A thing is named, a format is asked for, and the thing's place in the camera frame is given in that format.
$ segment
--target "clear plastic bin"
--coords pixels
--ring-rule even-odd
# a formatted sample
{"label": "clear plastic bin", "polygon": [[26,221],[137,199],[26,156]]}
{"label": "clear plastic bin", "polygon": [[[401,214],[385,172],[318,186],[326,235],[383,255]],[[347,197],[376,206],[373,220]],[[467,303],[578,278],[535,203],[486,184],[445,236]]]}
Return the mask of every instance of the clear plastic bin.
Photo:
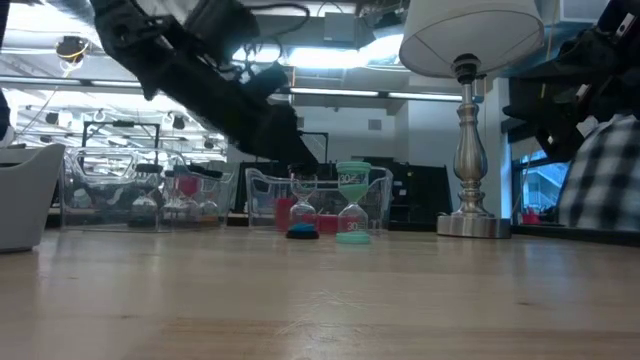
{"label": "clear plastic bin", "polygon": [[226,225],[237,171],[207,171],[161,149],[75,148],[60,183],[66,230],[202,230]]}
{"label": "clear plastic bin", "polygon": [[[247,179],[247,211],[252,229],[289,229],[289,211],[296,203],[289,179],[262,174],[257,169],[245,171]],[[369,190],[358,203],[369,217],[369,231],[373,234],[388,229],[393,174],[385,168],[373,167]],[[338,214],[348,201],[338,191],[337,180],[318,180],[318,190],[309,203],[317,211],[317,229],[323,234],[338,231]]]}

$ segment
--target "red object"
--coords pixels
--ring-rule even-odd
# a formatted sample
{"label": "red object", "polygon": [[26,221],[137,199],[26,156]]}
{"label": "red object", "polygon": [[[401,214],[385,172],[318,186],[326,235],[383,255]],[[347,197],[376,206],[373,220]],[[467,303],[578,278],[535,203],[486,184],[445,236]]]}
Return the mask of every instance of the red object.
{"label": "red object", "polygon": [[195,176],[180,176],[178,190],[187,197],[192,197],[200,190],[200,179]]}
{"label": "red object", "polygon": [[276,199],[276,228],[279,231],[289,230],[289,212],[294,204],[293,199]]}
{"label": "red object", "polygon": [[536,214],[532,208],[528,208],[527,212],[522,214],[522,223],[527,225],[540,224],[540,215]]}
{"label": "red object", "polygon": [[323,234],[337,234],[338,215],[318,215],[318,232]]}

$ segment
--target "fluorescent light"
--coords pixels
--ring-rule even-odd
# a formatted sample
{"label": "fluorescent light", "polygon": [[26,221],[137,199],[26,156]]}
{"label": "fluorescent light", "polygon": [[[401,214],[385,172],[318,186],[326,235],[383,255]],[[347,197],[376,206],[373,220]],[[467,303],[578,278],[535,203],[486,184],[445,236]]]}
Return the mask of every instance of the fluorescent light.
{"label": "fluorescent light", "polygon": [[403,38],[403,34],[385,36],[362,48],[360,53],[367,61],[398,56]]}
{"label": "fluorescent light", "polygon": [[131,140],[155,140],[155,137],[151,137],[151,136],[143,136],[143,135],[133,135],[133,136],[123,135],[123,136],[126,136]]}
{"label": "fluorescent light", "polygon": [[[162,150],[157,151],[157,156],[158,156],[158,160],[159,161],[167,161],[169,159],[169,155],[167,155],[166,152],[162,152]],[[156,159],[156,152],[151,152],[151,153],[147,153],[144,154],[143,157],[147,160],[155,160]]]}
{"label": "fluorescent light", "polygon": [[115,136],[109,136],[107,138],[107,141],[112,142],[114,144],[122,145],[122,146],[127,146],[127,144],[129,143],[127,139],[123,139]]}
{"label": "fluorescent light", "polygon": [[462,102],[462,95],[423,94],[423,93],[389,93],[391,99],[404,100],[433,100]]}
{"label": "fluorescent light", "polygon": [[93,80],[91,83],[94,86],[107,86],[107,87],[124,87],[132,89],[140,89],[140,83],[136,81],[105,81],[105,80]]}
{"label": "fluorescent light", "polygon": [[27,77],[27,76],[0,76],[0,83],[6,84],[35,84],[35,85],[82,85],[79,80]]}
{"label": "fluorescent light", "polygon": [[378,97],[378,92],[377,91],[338,90],[338,89],[310,89],[310,88],[291,88],[290,90],[291,90],[292,94]]}
{"label": "fluorescent light", "polygon": [[251,53],[249,58],[247,59],[247,55],[244,52],[244,49],[239,49],[233,54],[233,60],[235,61],[245,61],[249,60],[251,62],[258,63],[272,63],[274,61],[278,61],[280,57],[280,49],[277,47],[263,47],[258,54]]}
{"label": "fluorescent light", "polygon": [[352,49],[296,48],[289,56],[289,65],[308,69],[353,69],[367,65],[367,59]]}
{"label": "fluorescent light", "polygon": [[195,159],[220,160],[220,161],[227,160],[227,158],[225,156],[222,156],[220,153],[187,152],[187,153],[181,153],[181,155],[189,160],[195,160]]}

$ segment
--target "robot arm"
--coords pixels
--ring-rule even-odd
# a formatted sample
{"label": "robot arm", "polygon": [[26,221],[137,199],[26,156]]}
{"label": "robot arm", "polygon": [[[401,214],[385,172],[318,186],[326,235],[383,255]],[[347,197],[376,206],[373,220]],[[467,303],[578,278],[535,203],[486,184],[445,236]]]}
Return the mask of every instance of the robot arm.
{"label": "robot arm", "polygon": [[237,0],[201,0],[184,26],[173,16],[148,16],[135,0],[91,4],[104,50],[138,78],[147,100],[162,90],[245,153],[317,165],[300,138],[295,110],[267,102],[288,81],[279,64],[244,84],[219,70],[259,36],[255,17]]}
{"label": "robot arm", "polygon": [[538,127],[536,139],[557,162],[573,159],[584,142],[576,126],[589,116],[617,113],[640,119],[640,0],[612,0],[597,26],[562,45],[554,60],[525,71],[519,81],[564,87],[504,113]]}

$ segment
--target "person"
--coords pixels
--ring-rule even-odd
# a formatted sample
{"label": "person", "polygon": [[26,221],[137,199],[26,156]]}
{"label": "person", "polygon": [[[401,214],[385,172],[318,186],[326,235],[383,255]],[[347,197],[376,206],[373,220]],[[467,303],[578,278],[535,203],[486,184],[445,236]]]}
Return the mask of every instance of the person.
{"label": "person", "polygon": [[640,121],[616,116],[586,137],[560,193],[560,224],[640,231]]}

